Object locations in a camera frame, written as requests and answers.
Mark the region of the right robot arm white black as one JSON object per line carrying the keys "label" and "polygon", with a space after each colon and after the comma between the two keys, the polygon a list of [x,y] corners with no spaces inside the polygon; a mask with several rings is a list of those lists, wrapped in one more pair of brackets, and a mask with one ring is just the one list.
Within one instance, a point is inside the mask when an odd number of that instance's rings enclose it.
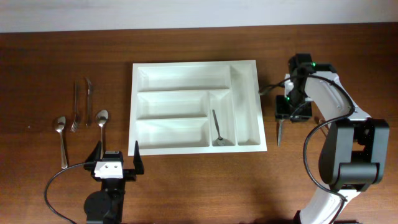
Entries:
{"label": "right robot arm white black", "polygon": [[[285,90],[275,99],[275,118],[282,123],[304,122],[312,117],[312,103],[324,121],[304,140],[303,164],[317,189],[305,208],[296,212],[294,223],[334,223],[347,204],[360,193],[380,183],[384,176],[389,125],[364,112],[343,88],[335,68],[315,63],[310,54],[289,59],[289,72],[277,84]],[[312,136],[327,128],[318,159],[321,180],[310,171],[307,151]]]}

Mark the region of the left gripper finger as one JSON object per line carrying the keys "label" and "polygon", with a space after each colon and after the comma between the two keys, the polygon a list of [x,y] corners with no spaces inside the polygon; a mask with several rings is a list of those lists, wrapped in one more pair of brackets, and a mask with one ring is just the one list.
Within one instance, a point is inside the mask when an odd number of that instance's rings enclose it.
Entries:
{"label": "left gripper finger", "polygon": [[102,148],[102,142],[98,141],[97,145],[95,146],[95,148],[93,149],[91,154],[87,157],[85,162],[96,162],[96,161],[100,160],[101,148]]}
{"label": "left gripper finger", "polygon": [[134,158],[133,158],[134,170],[136,174],[144,174],[144,164],[141,159],[141,155],[139,152],[139,143],[135,142],[134,145]]}

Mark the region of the small dark teaspoon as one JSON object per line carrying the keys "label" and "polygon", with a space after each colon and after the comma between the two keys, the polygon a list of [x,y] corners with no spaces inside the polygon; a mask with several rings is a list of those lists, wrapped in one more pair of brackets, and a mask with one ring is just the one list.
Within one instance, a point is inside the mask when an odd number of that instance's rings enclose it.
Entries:
{"label": "small dark teaspoon", "polygon": [[212,113],[213,113],[213,118],[214,118],[216,132],[217,132],[217,135],[218,135],[218,137],[215,140],[215,143],[218,146],[225,146],[226,145],[226,141],[224,140],[224,138],[221,137],[220,127],[219,127],[219,124],[218,124],[218,120],[217,120],[217,116],[216,116],[215,110],[212,110]]}

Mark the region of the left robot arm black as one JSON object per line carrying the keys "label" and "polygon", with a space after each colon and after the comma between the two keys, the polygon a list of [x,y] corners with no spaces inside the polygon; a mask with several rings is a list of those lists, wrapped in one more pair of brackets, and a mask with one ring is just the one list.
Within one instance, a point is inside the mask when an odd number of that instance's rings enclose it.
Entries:
{"label": "left robot arm black", "polygon": [[135,182],[144,174],[144,165],[139,153],[139,144],[134,146],[133,169],[123,167],[121,151],[102,151],[98,142],[83,166],[92,178],[101,182],[101,189],[87,196],[84,211],[87,223],[121,223],[126,182]]}

